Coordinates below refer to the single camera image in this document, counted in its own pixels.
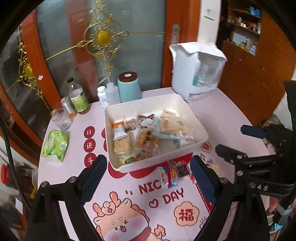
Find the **orange biscuit packet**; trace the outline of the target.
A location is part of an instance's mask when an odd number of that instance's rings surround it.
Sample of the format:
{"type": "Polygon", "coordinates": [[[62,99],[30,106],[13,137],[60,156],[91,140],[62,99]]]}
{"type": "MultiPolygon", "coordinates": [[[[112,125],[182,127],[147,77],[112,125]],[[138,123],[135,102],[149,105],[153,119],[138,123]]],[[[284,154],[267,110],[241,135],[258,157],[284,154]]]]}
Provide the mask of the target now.
{"type": "Polygon", "coordinates": [[[143,147],[158,147],[159,139],[153,135],[153,129],[141,129],[137,134],[135,145],[139,148],[143,147]]]}

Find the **teal canister brown lid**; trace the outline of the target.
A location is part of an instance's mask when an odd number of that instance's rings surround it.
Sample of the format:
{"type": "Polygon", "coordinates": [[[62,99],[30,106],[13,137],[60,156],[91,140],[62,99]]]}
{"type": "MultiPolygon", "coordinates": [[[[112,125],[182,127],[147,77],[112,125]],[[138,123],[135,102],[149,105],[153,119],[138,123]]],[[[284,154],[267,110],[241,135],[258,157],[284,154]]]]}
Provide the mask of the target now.
{"type": "Polygon", "coordinates": [[[121,102],[128,102],[142,98],[142,91],[135,72],[124,72],[118,76],[117,86],[121,102]]]}

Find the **clear squeeze wash bottle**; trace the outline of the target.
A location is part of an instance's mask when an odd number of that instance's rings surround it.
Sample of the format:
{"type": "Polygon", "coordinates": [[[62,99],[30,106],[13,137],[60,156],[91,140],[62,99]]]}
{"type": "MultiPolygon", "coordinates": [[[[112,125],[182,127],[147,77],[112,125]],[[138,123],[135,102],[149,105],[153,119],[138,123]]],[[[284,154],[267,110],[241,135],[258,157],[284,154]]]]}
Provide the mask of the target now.
{"type": "Polygon", "coordinates": [[[118,87],[108,78],[103,78],[99,84],[107,81],[105,93],[109,105],[115,105],[121,103],[118,87]]]}

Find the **glass bottle green label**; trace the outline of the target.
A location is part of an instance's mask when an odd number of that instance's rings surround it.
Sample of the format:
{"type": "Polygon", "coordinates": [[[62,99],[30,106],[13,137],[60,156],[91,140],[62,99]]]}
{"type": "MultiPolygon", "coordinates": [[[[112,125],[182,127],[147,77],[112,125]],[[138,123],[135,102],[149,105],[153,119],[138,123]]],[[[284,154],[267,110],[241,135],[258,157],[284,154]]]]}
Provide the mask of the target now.
{"type": "Polygon", "coordinates": [[[73,77],[67,79],[68,95],[79,114],[88,113],[90,106],[82,86],[74,81],[73,77]]]}

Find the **wooden glass door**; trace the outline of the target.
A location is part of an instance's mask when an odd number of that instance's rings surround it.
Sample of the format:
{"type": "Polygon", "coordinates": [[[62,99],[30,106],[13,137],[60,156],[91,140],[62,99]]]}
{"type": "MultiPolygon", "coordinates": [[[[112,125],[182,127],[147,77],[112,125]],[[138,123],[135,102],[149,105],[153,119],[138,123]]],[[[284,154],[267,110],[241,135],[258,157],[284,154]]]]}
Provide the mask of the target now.
{"type": "Polygon", "coordinates": [[[20,148],[38,151],[73,77],[89,102],[120,73],[142,90],[171,85],[169,45],[197,39],[200,1],[1,1],[1,114],[20,148]]]}

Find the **brown white small packet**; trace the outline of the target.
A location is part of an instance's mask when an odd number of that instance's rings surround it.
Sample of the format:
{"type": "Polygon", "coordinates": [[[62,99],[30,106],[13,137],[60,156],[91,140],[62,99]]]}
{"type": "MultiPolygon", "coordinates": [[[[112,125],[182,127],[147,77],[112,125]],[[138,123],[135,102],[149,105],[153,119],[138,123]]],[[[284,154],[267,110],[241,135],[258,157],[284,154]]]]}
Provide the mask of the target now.
{"type": "Polygon", "coordinates": [[[137,121],[141,128],[152,128],[154,126],[154,114],[148,116],[138,115],[137,121]]]}

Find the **white storage box appliance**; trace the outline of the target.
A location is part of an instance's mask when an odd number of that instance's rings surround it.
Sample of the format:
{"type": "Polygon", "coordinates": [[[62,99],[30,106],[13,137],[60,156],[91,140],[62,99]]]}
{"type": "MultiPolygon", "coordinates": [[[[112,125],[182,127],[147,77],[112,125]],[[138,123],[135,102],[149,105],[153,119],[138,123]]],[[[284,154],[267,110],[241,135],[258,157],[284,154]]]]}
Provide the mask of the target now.
{"type": "Polygon", "coordinates": [[[177,50],[173,60],[172,89],[186,102],[191,102],[218,86],[226,62],[204,53],[188,54],[185,50],[177,50]]]}

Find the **pink printed table mat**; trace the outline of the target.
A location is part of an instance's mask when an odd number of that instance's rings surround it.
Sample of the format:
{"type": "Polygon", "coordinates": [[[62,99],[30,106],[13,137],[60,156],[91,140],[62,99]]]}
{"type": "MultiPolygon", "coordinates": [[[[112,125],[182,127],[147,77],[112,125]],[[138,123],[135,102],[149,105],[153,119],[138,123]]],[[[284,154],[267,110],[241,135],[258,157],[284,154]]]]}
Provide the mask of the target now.
{"type": "MultiPolygon", "coordinates": [[[[196,148],[194,154],[214,166],[220,177],[233,181],[235,171],[233,165],[215,153],[218,144],[250,157],[267,155],[262,140],[240,132],[240,127],[248,125],[249,120],[221,90],[215,89],[201,96],[190,102],[189,107],[209,135],[208,143],[196,148]]],[[[88,113],[74,118],[64,161],[41,157],[39,183],[64,183],[70,177],[79,175],[95,156],[106,154],[104,111],[101,104],[95,102],[88,113]]],[[[90,219],[97,216],[93,204],[102,205],[109,201],[111,192],[115,192],[120,200],[129,200],[145,211],[149,218],[145,225],[151,229],[156,240],[193,240],[211,211],[200,186],[189,177],[176,187],[162,188],[156,167],[126,173],[108,166],[92,200],[85,204],[90,219]]]]}

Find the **orange grey snack bar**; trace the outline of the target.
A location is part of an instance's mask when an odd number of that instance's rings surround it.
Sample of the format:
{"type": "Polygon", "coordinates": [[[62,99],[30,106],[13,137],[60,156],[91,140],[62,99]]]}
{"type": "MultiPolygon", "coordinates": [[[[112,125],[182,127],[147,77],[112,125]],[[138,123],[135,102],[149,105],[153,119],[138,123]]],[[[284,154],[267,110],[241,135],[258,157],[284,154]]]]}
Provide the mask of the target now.
{"type": "Polygon", "coordinates": [[[128,134],[125,131],[124,123],[125,123],[124,121],[120,121],[120,122],[112,124],[113,133],[114,133],[114,137],[113,137],[114,141],[128,136],[128,134]]]}

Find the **clear nut snack packet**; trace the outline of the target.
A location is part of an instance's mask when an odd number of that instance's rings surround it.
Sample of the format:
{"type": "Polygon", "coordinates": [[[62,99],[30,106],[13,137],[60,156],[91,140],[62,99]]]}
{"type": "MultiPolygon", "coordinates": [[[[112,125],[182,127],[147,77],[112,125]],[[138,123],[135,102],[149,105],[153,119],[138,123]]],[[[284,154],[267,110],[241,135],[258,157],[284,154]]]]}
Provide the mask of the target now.
{"type": "Polygon", "coordinates": [[[144,159],[148,159],[148,158],[152,158],[154,156],[156,156],[158,154],[158,150],[157,149],[141,149],[137,155],[136,155],[136,160],[137,161],[141,161],[144,159]]]}

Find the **clear glass cup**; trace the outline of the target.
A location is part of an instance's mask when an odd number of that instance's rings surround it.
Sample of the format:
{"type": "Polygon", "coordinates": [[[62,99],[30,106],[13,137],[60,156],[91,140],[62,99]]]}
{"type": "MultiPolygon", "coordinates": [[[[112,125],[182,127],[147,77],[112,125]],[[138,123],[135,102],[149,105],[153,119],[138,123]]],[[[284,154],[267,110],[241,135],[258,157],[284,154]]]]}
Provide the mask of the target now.
{"type": "Polygon", "coordinates": [[[72,126],[72,120],[63,108],[53,109],[51,111],[51,120],[62,131],[67,131],[72,126]]]}

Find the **white blue snack packet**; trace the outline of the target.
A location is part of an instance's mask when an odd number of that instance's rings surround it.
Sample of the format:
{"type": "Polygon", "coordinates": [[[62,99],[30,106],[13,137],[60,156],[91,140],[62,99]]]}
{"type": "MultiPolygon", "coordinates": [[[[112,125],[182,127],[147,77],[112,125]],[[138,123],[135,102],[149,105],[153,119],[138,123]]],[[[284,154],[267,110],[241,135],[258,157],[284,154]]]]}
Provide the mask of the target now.
{"type": "Polygon", "coordinates": [[[165,166],[159,166],[157,168],[159,180],[162,188],[169,188],[169,176],[168,176],[168,168],[165,166]]]}

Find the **small metal can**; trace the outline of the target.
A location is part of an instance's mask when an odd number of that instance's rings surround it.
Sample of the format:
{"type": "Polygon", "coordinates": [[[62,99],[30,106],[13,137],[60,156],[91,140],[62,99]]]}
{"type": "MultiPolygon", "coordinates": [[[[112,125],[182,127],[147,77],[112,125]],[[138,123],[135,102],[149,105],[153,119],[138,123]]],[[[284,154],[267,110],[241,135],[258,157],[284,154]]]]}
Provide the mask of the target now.
{"type": "Polygon", "coordinates": [[[77,111],[74,108],[73,103],[68,96],[65,96],[61,99],[61,105],[69,118],[73,119],[77,115],[77,111]]]}

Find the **green candy packet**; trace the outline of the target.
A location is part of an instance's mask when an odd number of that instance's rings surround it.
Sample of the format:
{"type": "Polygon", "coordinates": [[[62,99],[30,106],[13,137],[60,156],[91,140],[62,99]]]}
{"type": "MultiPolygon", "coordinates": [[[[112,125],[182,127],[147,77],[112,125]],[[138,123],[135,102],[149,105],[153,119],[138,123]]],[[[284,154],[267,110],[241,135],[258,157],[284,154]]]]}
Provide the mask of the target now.
{"type": "Polygon", "coordinates": [[[136,162],[137,159],[135,156],[125,156],[125,157],[119,158],[119,161],[120,161],[121,165],[127,165],[130,163],[136,162]]]}

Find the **wooden cabinet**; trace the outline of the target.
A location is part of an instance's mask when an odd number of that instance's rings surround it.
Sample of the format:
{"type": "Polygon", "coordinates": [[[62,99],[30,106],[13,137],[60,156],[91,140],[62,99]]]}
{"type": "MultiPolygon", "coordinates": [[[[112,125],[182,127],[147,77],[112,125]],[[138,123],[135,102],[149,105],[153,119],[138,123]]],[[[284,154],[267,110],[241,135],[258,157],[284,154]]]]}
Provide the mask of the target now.
{"type": "Polygon", "coordinates": [[[295,49],[255,1],[227,1],[222,51],[228,61],[218,85],[254,125],[270,118],[295,70],[295,49]]]}

